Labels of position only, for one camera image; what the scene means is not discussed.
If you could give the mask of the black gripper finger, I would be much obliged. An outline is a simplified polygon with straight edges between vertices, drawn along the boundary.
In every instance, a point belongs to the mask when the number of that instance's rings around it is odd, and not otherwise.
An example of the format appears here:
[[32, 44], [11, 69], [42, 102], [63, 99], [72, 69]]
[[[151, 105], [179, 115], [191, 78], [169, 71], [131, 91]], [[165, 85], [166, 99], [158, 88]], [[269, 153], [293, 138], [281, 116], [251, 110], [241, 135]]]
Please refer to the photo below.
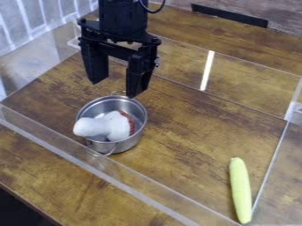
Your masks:
[[148, 87], [154, 69], [158, 67], [158, 56], [134, 54], [128, 58], [126, 69], [126, 95], [135, 98]]
[[82, 57], [88, 80], [95, 85], [108, 77], [108, 55], [99, 46], [86, 41], [80, 42]]

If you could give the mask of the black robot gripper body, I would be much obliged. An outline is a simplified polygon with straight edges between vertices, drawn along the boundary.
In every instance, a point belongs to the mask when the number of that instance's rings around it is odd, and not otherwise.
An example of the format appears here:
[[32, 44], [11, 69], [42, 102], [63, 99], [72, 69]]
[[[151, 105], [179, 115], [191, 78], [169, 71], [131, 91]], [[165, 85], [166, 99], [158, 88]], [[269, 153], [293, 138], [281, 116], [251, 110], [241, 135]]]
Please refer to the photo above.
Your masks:
[[146, 31], [147, 14], [161, 12], [162, 8], [151, 10], [148, 0], [98, 0], [98, 6], [98, 20], [78, 20], [83, 58], [111, 56], [128, 59], [135, 52], [118, 45], [119, 42], [139, 43], [138, 52], [157, 58], [157, 47], [162, 41]]

